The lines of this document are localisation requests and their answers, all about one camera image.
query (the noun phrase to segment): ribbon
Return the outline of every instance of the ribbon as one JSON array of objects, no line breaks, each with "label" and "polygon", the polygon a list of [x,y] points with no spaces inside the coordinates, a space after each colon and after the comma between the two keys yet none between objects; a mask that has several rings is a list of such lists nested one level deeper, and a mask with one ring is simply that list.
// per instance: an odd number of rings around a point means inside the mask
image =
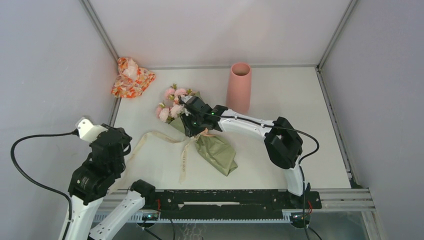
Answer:
[{"label": "ribbon", "polygon": [[[182,143],[186,140],[186,138],[184,138],[183,140],[176,140],[168,135],[165,135],[161,132],[158,131],[150,131],[145,133],[140,141],[137,143],[137,146],[135,146],[134,150],[132,151],[131,156],[129,157],[128,161],[126,162],[126,171],[124,171],[123,176],[121,178],[121,180],[119,182],[117,182],[116,184],[112,185],[109,188],[109,194],[115,192],[118,189],[122,189],[122,185],[125,183],[125,180],[127,178],[128,172],[132,169],[131,165],[134,162],[134,159],[136,158],[137,153],[140,151],[140,149],[143,147],[143,145],[146,143],[147,138],[149,136],[155,136],[165,142],[171,143],[171,144],[178,144],[178,143]],[[186,171],[187,171],[187,150],[190,146],[191,143],[195,143],[197,142],[197,140],[199,140],[199,138],[201,136],[205,136],[205,137],[213,137],[215,136],[214,134],[210,134],[208,129],[205,128],[204,131],[202,131],[201,133],[197,134],[196,136],[192,136],[190,138],[190,141],[184,146],[184,150],[181,153],[181,164],[180,164],[180,173],[179,173],[179,180],[178,182],[180,184],[182,184],[185,180],[186,180]]]}]

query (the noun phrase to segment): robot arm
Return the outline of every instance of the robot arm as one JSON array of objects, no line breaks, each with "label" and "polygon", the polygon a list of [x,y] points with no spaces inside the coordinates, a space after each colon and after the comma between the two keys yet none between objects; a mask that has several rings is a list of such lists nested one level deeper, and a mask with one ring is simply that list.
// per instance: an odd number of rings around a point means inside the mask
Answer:
[{"label": "robot arm", "polygon": [[186,108],[186,114],[181,115],[186,136],[195,136],[207,128],[260,139],[265,144],[271,162],[283,169],[288,184],[287,190],[299,197],[304,194],[299,166],[303,141],[297,132],[290,130],[294,128],[287,119],[279,117],[276,121],[262,120],[239,114],[221,105],[211,108],[196,96],[185,96],[180,100],[185,103]]},{"label": "robot arm", "polygon": [[90,230],[108,188],[125,170],[124,156],[131,151],[132,138],[123,128],[93,125],[84,117],[76,127],[78,136],[90,143],[92,152],[72,174],[68,188],[72,219],[69,221],[66,215],[59,239],[83,240],[88,237],[89,240],[111,240],[131,215],[145,205],[146,200],[154,198],[155,187],[143,180],[134,182],[118,207]]}]

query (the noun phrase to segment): flower bouquet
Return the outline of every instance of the flower bouquet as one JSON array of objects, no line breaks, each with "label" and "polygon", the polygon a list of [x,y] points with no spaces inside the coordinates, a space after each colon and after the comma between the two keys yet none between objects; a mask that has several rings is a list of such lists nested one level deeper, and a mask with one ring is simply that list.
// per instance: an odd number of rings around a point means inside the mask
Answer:
[{"label": "flower bouquet", "polygon": [[[185,111],[184,105],[179,102],[179,96],[201,98],[200,92],[190,88],[177,88],[177,85],[173,84],[165,91],[164,101],[157,106],[156,117],[184,134],[185,129],[180,116]],[[206,129],[204,133],[193,136],[192,139],[195,141],[197,152],[223,175],[228,176],[237,168],[234,162],[236,151],[222,136],[207,134]]]}]

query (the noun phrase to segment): orange floral cloth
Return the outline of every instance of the orange floral cloth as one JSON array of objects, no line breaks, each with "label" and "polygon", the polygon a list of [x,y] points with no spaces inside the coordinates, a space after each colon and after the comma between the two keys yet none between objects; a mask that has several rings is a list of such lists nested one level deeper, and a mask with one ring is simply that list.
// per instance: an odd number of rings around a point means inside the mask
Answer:
[{"label": "orange floral cloth", "polygon": [[135,98],[143,94],[156,74],[146,68],[139,67],[131,57],[118,59],[119,75],[111,93],[117,98]]}]

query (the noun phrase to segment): pink cylindrical vase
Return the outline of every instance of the pink cylindrical vase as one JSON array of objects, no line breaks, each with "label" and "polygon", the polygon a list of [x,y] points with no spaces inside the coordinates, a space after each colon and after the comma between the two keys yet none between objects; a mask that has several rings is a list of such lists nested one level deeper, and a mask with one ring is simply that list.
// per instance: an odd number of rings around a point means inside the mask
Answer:
[{"label": "pink cylindrical vase", "polygon": [[252,68],[249,64],[238,62],[231,66],[226,105],[237,113],[247,114],[251,105]]}]

